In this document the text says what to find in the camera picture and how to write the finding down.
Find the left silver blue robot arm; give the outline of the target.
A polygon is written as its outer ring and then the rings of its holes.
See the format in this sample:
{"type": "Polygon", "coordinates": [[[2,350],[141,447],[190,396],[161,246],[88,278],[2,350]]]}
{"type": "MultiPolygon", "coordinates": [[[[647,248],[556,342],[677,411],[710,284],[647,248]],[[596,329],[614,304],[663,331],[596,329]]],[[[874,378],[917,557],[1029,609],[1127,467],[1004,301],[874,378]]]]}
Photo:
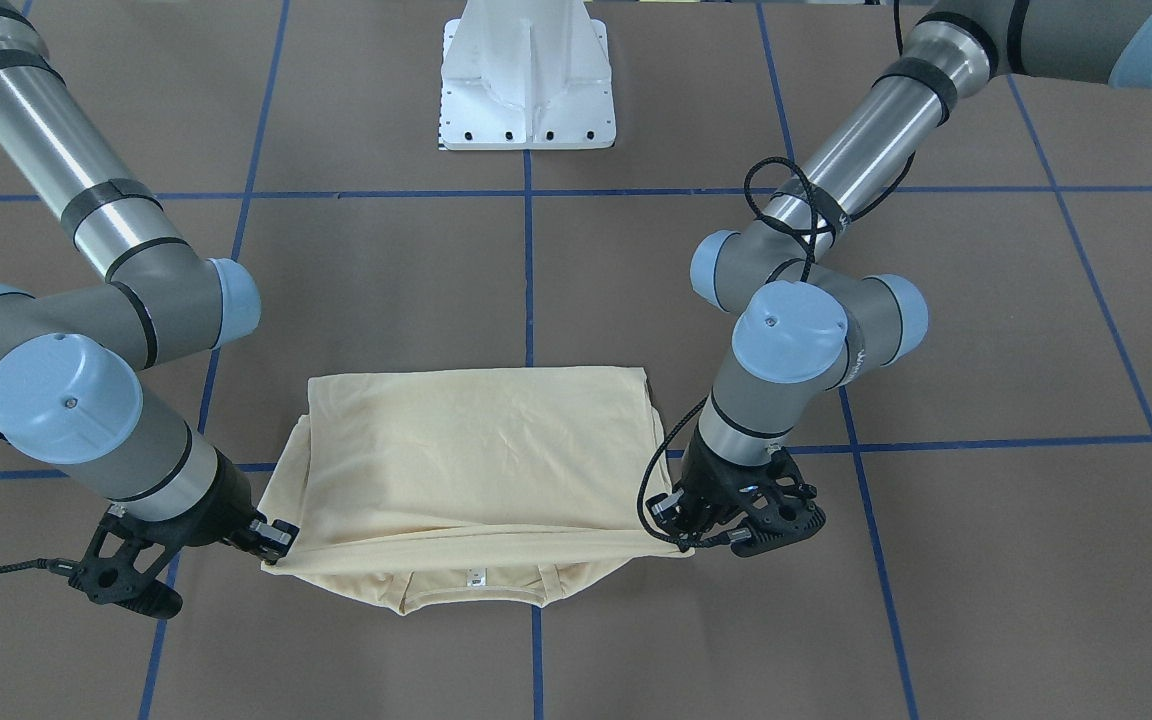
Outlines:
{"type": "Polygon", "coordinates": [[[826,263],[931,333],[791,437],[831,520],[781,559],[1152,562],[1152,90],[991,82],[826,263]]]}

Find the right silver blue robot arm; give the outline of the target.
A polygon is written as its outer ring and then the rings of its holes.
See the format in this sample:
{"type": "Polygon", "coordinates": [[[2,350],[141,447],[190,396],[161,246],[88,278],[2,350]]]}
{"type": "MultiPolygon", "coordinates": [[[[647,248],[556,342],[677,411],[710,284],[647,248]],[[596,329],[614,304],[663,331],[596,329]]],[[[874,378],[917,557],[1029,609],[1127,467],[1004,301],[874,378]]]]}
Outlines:
{"type": "Polygon", "coordinates": [[[204,259],[73,99],[40,32],[0,1],[0,145],[101,281],[37,300],[0,285],[0,433],[109,502],[118,518],[223,541],[274,564],[297,530],[143,387],[141,372],[250,334],[262,300],[204,259]]]}

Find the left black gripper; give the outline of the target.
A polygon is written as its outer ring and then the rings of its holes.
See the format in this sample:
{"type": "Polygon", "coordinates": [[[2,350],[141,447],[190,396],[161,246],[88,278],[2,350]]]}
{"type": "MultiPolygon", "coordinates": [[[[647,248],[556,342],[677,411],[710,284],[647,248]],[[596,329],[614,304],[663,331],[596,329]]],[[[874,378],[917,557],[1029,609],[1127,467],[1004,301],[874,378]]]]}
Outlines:
{"type": "Polygon", "coordinates": [[[649,530],[680,550],[694,550],[696,541],[732,541],[730,532],[742,520],[732,501],[733,471],[737,467],[759,468],[770,457],[764,452],[753,467],[737,464],[708,448],[700,435],[692,437],[676,491],[650,497],[644,503],[649,530]]]}

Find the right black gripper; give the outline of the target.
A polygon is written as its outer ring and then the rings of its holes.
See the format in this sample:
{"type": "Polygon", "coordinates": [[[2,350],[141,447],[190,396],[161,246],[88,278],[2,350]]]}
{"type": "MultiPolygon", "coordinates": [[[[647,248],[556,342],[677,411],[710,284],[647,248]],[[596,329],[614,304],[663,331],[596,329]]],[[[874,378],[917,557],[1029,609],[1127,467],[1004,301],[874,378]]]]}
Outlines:
{"type": "Polygon", "coordinates": [[[265,564],[274,566],[291,551],[300,528],[285,520],[266,521],[251,500],[250,480],[217,450],[214,483],[205,497],[180,518],[184,521],[182,544],[202,547],[223,543],[248,550],[265,564]]]}

